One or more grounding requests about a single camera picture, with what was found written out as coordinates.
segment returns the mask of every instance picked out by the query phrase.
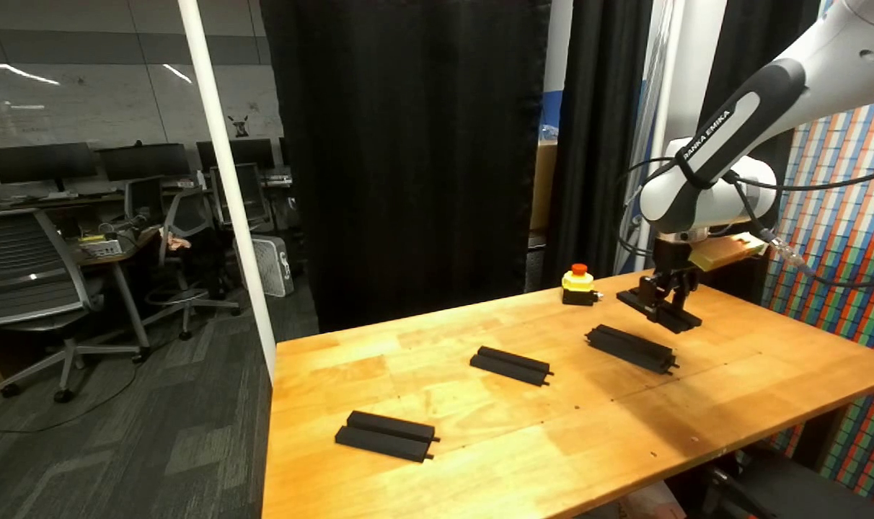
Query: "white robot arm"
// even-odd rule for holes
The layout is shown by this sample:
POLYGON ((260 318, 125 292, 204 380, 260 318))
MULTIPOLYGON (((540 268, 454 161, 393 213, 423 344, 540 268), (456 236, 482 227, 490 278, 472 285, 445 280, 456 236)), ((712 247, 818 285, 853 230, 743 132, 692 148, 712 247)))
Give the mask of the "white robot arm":
POLYGON ((874 0, 837 0, 795 43, 762 67, 640 191, 640 213, 651 224, 654 273, 618 293, 673 332, 697 325, 683 312, 696 289, 689 244, 709 224, 764 217, 775 177, 746 158, 755 144, 803 120, 874 100, 874 0))

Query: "black clamp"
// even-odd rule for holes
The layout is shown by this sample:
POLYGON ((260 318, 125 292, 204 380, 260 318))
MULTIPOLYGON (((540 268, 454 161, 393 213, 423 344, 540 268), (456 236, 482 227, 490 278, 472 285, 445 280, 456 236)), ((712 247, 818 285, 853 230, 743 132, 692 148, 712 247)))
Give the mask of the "black clamp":
POLYGON ((498 371, 533 387, 546 387, 546 377, 552 376, 552 366, 533 357, 523 357, 523 355, 510 355, 510 351, 498 351, 490 347, 482 347, 472 357, 471 366, 488 368, 488 371, 498 371))
POLYGON ((355 409, 350 412, 345 428, 338 430, 334 441, 383 456, 423 461, 433 459, 430 445, 438 439, 436 428, 355 409))
POLYGON ((593 348, 604 348, 614 357, 624 357, 635 366, 642 366, 642 368, 661 371, 661 376, 668 376, 668 368, 679 366, 673 348, 651 344, 647 338, 638 338, 638 334, 608 329, 608 325, 592 329, 586 334, 586 340, 593 348))

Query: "light fixture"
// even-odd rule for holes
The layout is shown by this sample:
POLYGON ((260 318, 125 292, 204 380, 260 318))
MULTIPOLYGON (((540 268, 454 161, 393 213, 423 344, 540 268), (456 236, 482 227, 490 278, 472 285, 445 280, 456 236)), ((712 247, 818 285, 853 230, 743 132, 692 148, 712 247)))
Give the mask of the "light fixture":
POLYGON ((0 69, 2 69, 2 73, 11 73, 11 74, 17 74, 17 79, 25 79, 25 80, 37 80, 37 84, 60 86, 60 80, 55 80, 55 79, 32 74, 32 73, 17 69, 17 67, 11 67, 11 64, 0 64, 0 69))
POLYGON ((169 74, 182 79, 184 84, 192 84, 188 74, 182 74, 182 69, 162 64, 169 74))

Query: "gray carpet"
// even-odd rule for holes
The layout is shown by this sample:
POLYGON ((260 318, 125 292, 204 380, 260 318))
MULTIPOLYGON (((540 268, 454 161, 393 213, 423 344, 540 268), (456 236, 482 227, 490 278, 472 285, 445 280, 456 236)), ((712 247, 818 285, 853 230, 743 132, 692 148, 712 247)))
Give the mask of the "gray carpet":
MULTIPOLYGON (((302 289, 270 318, 278 340, 318 329, 302 289)), ((0 517, 260 517, 270 383, 252 312, 152 340, 145 363, 99 360, 68 404, 55 371, 0 397, 0 517)))

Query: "wooden table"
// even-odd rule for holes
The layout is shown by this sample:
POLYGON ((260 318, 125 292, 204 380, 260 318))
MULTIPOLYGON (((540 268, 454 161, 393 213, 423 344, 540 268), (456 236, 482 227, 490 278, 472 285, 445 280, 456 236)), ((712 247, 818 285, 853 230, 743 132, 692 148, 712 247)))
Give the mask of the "wooden table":
POLYGON ((673 334, 601 280, 315 334, 278 348, 263 517, 570 517, 874 391, 874 348, 700 285, 673 334), (593 325, 668 347, 654 376, 586 347, 593 325), (471 368, 495 347, 554 368, 529 387, 471 368), (351 409, 433 425, 423 464, 334 445, 351 409))

